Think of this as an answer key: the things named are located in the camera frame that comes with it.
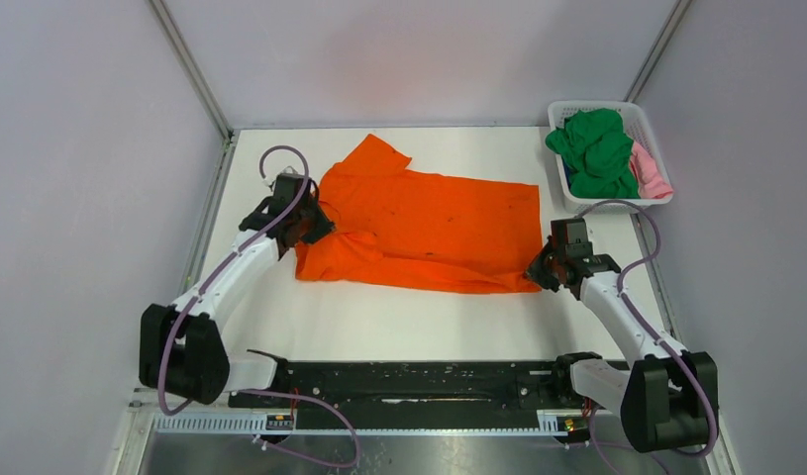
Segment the orange t shirt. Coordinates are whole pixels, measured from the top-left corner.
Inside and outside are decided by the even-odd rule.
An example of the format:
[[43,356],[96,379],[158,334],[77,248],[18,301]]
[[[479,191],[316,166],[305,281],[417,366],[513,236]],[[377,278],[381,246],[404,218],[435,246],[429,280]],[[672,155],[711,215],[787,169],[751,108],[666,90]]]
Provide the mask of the orange t shirt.
[[368,135],[320,183],[334,231],[296,247],[300,281],[459,294],[535,293],[543,247],[535,185],[424,173]]

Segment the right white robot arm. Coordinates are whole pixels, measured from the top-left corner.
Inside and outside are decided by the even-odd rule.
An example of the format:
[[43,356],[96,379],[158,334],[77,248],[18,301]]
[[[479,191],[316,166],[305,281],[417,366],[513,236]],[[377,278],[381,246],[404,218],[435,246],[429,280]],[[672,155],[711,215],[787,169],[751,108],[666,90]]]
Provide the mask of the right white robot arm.
[[555,360],[551,392],[561,406],[596,403],[618,417],[628,442],[641,453],[700,446],[719,434],[717,365],[650,324],[630,296],[625,271],[595,252],[582,218],[554,220],[541,252],[526,271],[539,287],[566,289],[602,324],[627,369],[593,352]]

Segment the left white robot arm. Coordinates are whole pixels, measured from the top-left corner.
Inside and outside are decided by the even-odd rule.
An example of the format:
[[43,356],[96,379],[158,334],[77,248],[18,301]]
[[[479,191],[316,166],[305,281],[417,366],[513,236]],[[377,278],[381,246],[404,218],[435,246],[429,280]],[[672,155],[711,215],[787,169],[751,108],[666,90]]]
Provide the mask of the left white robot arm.
[[222,333],[255,281],[297,244],[313,244],[334,228],[312,179],[279,174],[272,195],[243,218],[230,250],[211,273],[171,304],[145,309],[140,322],[140,382],[203,405],[246,389],[266,406],[284,403],[291,383],[277,371],[283,359],[232,355]]

